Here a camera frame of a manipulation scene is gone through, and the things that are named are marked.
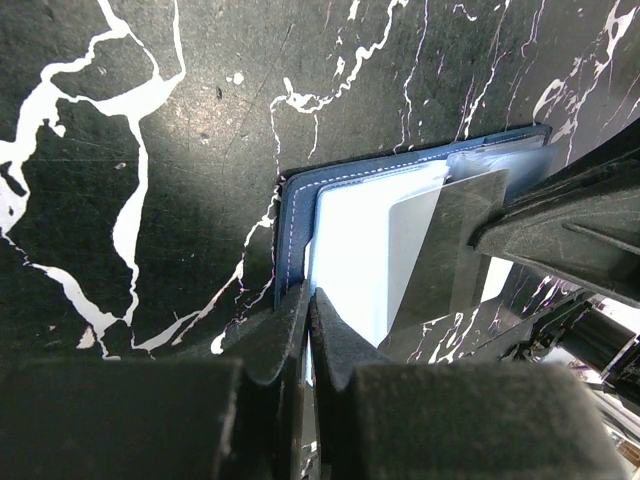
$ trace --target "black marble surface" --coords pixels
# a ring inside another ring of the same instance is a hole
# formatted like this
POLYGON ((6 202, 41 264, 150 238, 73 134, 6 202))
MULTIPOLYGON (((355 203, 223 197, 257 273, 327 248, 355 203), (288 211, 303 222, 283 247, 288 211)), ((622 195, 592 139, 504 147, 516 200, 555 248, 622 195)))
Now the black marble surface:
MULTIPOLYGON (((5 0, 0 368, 220 352, 271 307, 289 170, 534 120, 554 127, 561 168, 640 114, 638 11, 5 0)), ((381 348, 455 360, 561 294, 514 268, 498 299, 381 348)))

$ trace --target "metal cylinder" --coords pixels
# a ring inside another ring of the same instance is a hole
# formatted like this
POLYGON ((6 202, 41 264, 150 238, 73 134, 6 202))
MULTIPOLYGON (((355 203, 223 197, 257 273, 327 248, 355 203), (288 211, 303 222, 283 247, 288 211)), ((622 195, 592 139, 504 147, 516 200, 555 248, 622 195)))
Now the metal cylinder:
POLYGON ((559 341, 559 346, 585 365, 603 373, 620 358, 635 333, 597 310, 589 310, 559 341))

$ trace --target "stitched edge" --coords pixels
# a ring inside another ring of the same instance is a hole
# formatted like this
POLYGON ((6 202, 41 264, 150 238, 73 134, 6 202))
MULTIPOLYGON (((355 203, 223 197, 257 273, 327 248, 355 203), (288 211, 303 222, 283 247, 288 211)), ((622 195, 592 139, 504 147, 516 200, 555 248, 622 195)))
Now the stitched edge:
POLYGON ((456 152, 462 152, 464 150, 471 150, 473 148, 480 148, 480 147, 488 147, 490 145, 498 145, 500 143, 507 143, 507 142, 513 142, 514 140, 519 140, 521 138, 526 138, 526 137, 532 137, 535 136, 535 134, 533 133, 526 133, 523 135, 518 135, 516 137, 512 137, 512 138, 505 138, 503 140, 496 140, 495 142, 489 142, 489 143, 484 143, 482 145, 470 145, 467 147, 461 147, 458 148, 456 150, 451 150, 450 152, 445 152, 445 153, 439 153, 436 155, 431 155, 429 157, 424 157, 424 158, 420 158, 418 160, 415 160, 413 162, 407 162, 407 163, 402 163, 400 165, 391 165, 390 167, 384 167, 384 168, 376 168, 375 170, 367 170, 364 172, 358 172, 358 173, 351 173, 349 175, 342 175, 342 176, 338 176, 338 177, 333 177, 333 178, 327 178, 325 180, 320 180, 318 182, 312 182, 312 183, 308 183, 300 188, 297 188, 295 190, 295 192, 293 192, 293 200, 291 203, 291 225, 289 226, 289 239, 288 239, 288 244, 287 244, 287 276, 286 276, 286 281, 285 281, 285 285, 284 285, 284 292, 286 293, 289 290, 289 278, 291 275, 291 245, 293 243, 293 225, 295 223, 295 218, 296 218, 296 199, 298 198, 298 194, 300 192, 302 192, 303 190, 306 190, 309 187, 315 187, 318 185, 324 185, 326 183, 330 183, 330 182, 336 182, 339 180, 347 180, 349 178, 356 178, 356 177, 362 177, 364 175, 369 175, 370 173, 382 173, 382 172, 387 172, 389 170, 394 170, 397 168, 404 168, 404 167, 409 167, 411 165, 418 165, 420 163, 425 163, 428 160, 433 160, 434 158, 437 157, 442 157, 443 155, 451 155, 452 153, 456 153, 456 152))

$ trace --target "blue cover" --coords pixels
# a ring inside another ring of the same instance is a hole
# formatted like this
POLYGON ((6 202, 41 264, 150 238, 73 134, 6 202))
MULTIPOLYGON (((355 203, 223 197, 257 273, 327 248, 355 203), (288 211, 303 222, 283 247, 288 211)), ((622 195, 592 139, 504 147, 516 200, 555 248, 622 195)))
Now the blue cover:
POLYGON ((383 172, 395 173, 433 160, 445 160, 457 152, 528 137, 544 135, 546 144, 550 133, 549 126, 536 125, 441 147, 320 167, 293 175, 285 183, 280 207, 276 245, 276 306, 290 286, 304 279, 305 247, 313 237, 317 196, 323 187, 336 183, 357 183, 383 172))

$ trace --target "white stitching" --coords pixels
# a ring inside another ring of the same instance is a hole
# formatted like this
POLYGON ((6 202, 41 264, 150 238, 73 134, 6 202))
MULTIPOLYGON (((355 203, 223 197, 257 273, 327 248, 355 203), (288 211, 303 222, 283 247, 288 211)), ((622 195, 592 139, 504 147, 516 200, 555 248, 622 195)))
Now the white stitching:
POLYGON ((401 165, 392 165, 390 167, 385 167, 385 168, 378 168, 376 170, 367 170, 366 172, 359 172, 359 173, 352 173, 350 175, 343 175, 340 177, 334 177, 334 178, 327 178, 325 180, 321 180, 319 182, 312 182, 312 183, 308 183, 307 185, 304 185, 303 187, 300 187, 298 189, 296 189, 295 192, 293 192, 293 201, 291 203, 291 225, 289 227, 289 244, 287 246, 287 279, 285 282, 285 287, 284 287, 284 292, 286 293, 287 290, 289 290, 289 277, 291 274, 291 244, 292 239, 293 239, 293 224, 295 223, 295 218, 296 218, 296 198, 298 197, 298 193, 300 193, 303 190, 306 190, 309 187, 313 187, 313 186, 318 186, 318 185, 324 185, 325 183, 329 183, 329 182, 335 182, 338 180, 346 180, 348 178, 355 178, 355 177, 361 177, 363 175, 368 175, 370 173, 381 173, 381 172, 386 172, 388 170, 394 170, 396 168, 403 168, 403 167, 409 167, 411 165, 417 165, 419 163, 424 163, 428 160, 433 160, 434 158, 437 157, 441 157, 443 155, 451 155, 452 153, 456 153, 456 152, 461 152, 464 150, 470 150, 473 148, 480 148, 480 147, 488 147, 490 145, 498 145, 500 143, 505 143, 505 142, 512 142, 514 140, 519 140, 521 138, 525 138, 525 137, 531 137, 533 136, 531 133, 527 133, 524 135, 520 135, 517 137, 512 137, 512 138, 505 138, 504 140, 498 140, 496 142, 490 142, 490 143, 485 143, 482 145, 472 145, 472 146, 468 146, 468 147, 462 147, 462 148, 458 148, 457 150, 451 150, 450 152, 444 152, 444 153, 439 153, 437 155, 431 155, 430 157, 424 157, 424 158, 420 158, 414 162, 408 162, 408 163, 403 163, 401 165))

